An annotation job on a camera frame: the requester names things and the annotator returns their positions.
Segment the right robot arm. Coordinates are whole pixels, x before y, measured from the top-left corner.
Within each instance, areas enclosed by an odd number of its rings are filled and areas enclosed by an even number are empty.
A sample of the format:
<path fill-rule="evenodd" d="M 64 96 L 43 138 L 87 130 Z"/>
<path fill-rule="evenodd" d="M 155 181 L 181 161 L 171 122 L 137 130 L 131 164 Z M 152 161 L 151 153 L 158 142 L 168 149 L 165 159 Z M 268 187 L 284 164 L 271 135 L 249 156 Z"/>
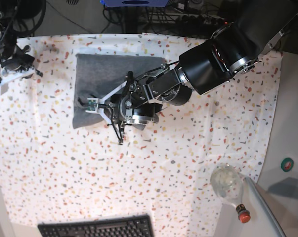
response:
<path fill-rule="evenodd" d="M 29 45 L 20 48 L 17 39 L 30 36 L 42 24 L 46 13 L 45 0 L 0 0 L 0 94 L 8 91 L 17 79 L 40 77 L 34 66 Z"/>

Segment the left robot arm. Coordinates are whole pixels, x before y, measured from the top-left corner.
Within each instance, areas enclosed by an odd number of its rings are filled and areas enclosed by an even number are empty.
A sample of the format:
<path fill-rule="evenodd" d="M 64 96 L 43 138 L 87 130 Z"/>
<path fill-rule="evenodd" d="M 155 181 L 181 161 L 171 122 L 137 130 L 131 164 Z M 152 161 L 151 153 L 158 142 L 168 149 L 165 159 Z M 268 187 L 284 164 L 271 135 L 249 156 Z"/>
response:
<path fill-rule="evenodd" d="M 252 69 L 297 13 L 298 0 L 245 0 L 234 22 L 181 54 L 177 63 L 163 63 L 139 76 L 128 72 L 107 95 L 89 98 L 85 110 L 112 126 L 122 144 L 125 126 L 158 123 L 164 103 L 181 106 L 192 92 L 203 95 Z"/>

